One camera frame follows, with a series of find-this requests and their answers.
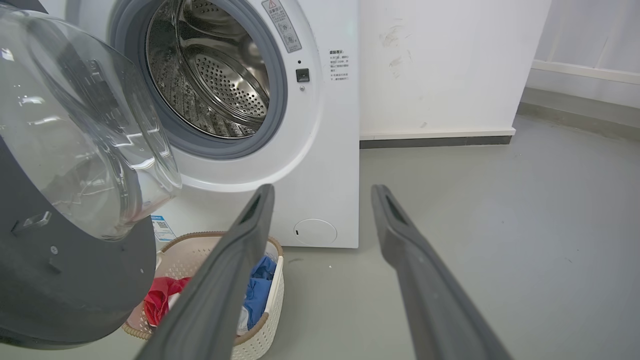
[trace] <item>red cloth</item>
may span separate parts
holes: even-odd
[[[190,277],[177,280],[170,277],[156,277],[145,296],[145,315],[151,326],[158,326],[162,317],[169,312],[169,296],[182,292]]]

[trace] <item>gray floor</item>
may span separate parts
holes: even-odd
[[[361,152],[361,246],[286,249],[263,359],[412,359],[369,189],[387,184],[518,360],[639,359],[640,145],[517,118],[511,145]],[[122,331],[2,359],[132,359]]]

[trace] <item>dark baseboard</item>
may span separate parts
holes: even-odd
[[[613,139],[640,142],[640,109],[525,88],[517,114]]]
[[[361,149],[385,149],[390,147],[433,147],[433,146],[467,146],[467,145],[506,145],[511,142],[507,136],[468,136],[461,138],[420,138],[361,140]]]

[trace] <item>plastic basket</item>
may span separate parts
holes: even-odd
[[[194,276],[224,234],[223,231],[191,233],[171,241],[157,253],[155,277],[168,276],[181,279]],[[269,350],[276,334],[284,297],[284,276],[282,275],[284,260],[282,247],[272,237],[269,237],[267,242],[265,255],[276,263],[267,306],[258,323],[249,332],[236,338],[231,357],[233,360],[260,358]],[[142,303],[133,309],[122,329],[137,338],[144,340],[151,338],[153,330],[147,323]]]

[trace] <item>warning label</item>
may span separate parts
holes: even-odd
[[[159,215],[151,215],[151,222],[154,225],[154,233],[159,241],[172,241],[175,239],[175,234],[169,227],[169,224],[164,221],[164,218]]]
[[[280,0],[263,1],[262,7],[267,11],[276,28],[278,28],[278,32],[280,33],[280,37],[287,48],[287,52],[292,53],[296,50],[302,49],[296,30],[293,28],[287,12],[284,11],[284,8],[280,4]]]
[[[329,78],[331,81],[349,79],[349,55],[342,50],[329,50]]]

